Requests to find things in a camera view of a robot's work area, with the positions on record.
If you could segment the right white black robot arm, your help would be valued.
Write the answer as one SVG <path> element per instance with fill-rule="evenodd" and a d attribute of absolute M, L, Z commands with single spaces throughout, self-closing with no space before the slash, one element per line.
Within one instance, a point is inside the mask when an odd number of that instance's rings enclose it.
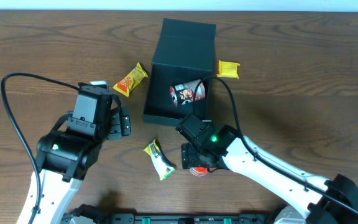
<path fill-rule="evenodd" d="M 207 165 L 248 177 L 278 195 L 306 223 L 358 223 L 358 187 L 345 175 L 328 179 L 263 150 L 231 126 L 177 126 Z"/>

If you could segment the dark brown Pringles can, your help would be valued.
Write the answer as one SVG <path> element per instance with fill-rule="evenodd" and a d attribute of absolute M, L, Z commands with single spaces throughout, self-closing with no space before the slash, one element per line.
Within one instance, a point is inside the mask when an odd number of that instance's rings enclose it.
<path fill-rule="evenodd" d="M 177 84 L 170 87 L 170 96 L 175 107 L 192 103 L 194 101 L 206 98 L 206 90 L 203 83 L 197 84 L 201 80 L 193 80 L 191 82 Z"/>

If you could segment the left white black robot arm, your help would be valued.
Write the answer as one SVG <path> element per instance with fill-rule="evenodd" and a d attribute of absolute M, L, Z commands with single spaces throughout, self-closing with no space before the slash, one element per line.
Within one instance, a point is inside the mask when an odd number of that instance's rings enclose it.
<path fill-rule="evenodd" d="M 65 210 L 81 187 L 88 169 L 97 162 L 105 141 L 121 139 L 131 134 L 128 107 L 109 111 L 109 131 L 94 137 L 75 131 L 92 123 L 62 115 L 52 130 L 37 143 L 35 165 L 27 198 L 17 223 L 68 223 Z"/>

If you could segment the green white snack packet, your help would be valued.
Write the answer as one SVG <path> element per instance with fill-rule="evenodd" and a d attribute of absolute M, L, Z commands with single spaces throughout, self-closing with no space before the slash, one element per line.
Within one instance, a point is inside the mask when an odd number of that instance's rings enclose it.
<path fill-rule="evenodd" d="M 176 171 L 175 165 L 171 163 L 162 152 L 157 138 L 151 141 L 143 151 L 150 156 L 160 181 L 165 180 Z"/>

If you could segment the red Pringles can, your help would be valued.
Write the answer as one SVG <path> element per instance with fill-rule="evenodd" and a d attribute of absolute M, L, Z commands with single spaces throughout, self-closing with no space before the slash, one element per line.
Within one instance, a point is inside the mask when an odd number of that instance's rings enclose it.
<path fill-rule="evenodd" d="M 191 167 L 189 171 L 196 177 L 202 177 L 208 174 L 208 169 L 205 167 Z"/>

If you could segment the black gift box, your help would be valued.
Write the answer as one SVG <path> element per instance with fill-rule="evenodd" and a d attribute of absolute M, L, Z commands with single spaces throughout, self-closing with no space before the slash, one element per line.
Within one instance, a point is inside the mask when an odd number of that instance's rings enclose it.
<path fill-rule="evenodd" d="M 170 87 L 211 76 L 214 70 L 216 25 L 165 18 L 152 59 L 142 119 L 176 126 L 192 112 L 206 119 L 208 99 L 175 106 Z"/>

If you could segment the yellow peanut butter sandwich packet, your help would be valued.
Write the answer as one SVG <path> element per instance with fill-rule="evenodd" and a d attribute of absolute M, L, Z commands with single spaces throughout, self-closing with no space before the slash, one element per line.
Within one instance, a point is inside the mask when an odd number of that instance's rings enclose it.
<path fill-rule="evenodd" d="M 113 86 L 113 89 L 126 97 L 130 97 L 136 86 L 147 77 L 147 72 L 138 62 L 137 65 L 121 81 L 117 82 Z"/>

